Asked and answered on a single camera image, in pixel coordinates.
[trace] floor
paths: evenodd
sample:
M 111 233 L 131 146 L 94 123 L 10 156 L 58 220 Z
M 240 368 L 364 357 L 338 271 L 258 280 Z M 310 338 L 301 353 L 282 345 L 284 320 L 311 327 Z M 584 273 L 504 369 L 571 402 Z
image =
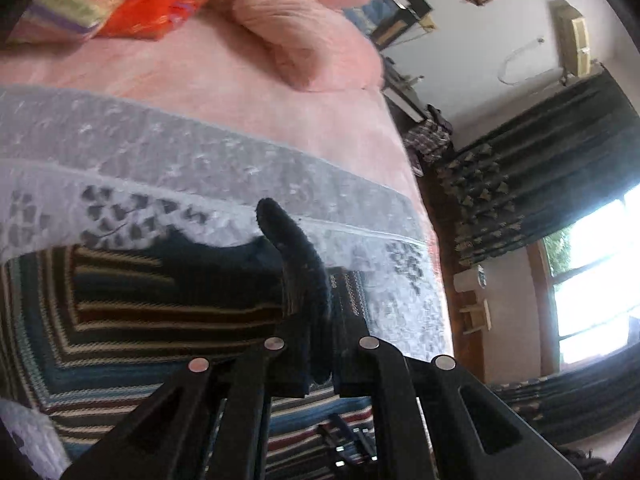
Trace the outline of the floor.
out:
M 418 177 L 420 195 L 433 227 L 438 235 L 440 246 L 440 265 L 442 279 L 449 305 L 449 319 L 453 336 L 453 348 L 456 359 L 481 381 L 484 381 L 484 355 L 482 352 L 482 332 L 464 335 L 464 314 L 460 308 L 475 303 L 472 292 L 458 293 L 453 287 L 453 276 L 465 270 L 458 263 L 455 250 L 455 224 L 459 220 L 460 210 L 453 197 L 447 196 L 440 187 L 435 171 L 423 168 L 424 176 Z

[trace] plaid bag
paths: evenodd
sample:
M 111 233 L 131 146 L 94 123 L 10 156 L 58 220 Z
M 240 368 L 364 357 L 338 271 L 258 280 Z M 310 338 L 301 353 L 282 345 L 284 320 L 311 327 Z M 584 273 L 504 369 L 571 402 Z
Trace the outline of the plaid bag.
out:
M 425 115 L 425 120 L 402 134 L 402 143 L 417 176 L 422 176 L 419 159 L 421 158 L 427 164 L 433 164 L 449 147 L 450 136 L 453 133 L 451 123 L 442 117 L 440 110 L 428 105 Z

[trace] wooden stool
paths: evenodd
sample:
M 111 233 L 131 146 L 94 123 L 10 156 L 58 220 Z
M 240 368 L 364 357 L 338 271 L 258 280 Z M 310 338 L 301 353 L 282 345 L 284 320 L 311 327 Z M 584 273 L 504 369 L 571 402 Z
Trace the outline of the wooden stool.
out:
M 491 315 L 489 314 L 489 303 L 487 300 L 482 300 L 481 303 L 461 308 L 460 312 L 467 312 L 471 318 L 471 328 L 465 330 L 463 334 L 471 334 L 483 328 L 491 330 Z

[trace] pink bedsheet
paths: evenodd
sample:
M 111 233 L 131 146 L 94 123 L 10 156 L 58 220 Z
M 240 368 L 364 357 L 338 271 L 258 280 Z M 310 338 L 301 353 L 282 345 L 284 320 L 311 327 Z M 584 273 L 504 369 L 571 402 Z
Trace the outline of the pink bedsheet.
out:
M 409 197 L 439 267 L 436 237 L 382 94 L 298 92 L 253 34 L 212 10 L 158 42 L 97 38 L 73 48 L 0 52 L 0 84 L 10 83 L 129 98 L 324 158 Z

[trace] window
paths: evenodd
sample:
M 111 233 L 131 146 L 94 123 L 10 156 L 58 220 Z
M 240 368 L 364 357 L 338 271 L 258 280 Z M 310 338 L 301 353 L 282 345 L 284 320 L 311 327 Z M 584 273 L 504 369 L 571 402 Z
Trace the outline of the window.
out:
M 640 186 L 544 238 L 560 369 L 640 338 Z

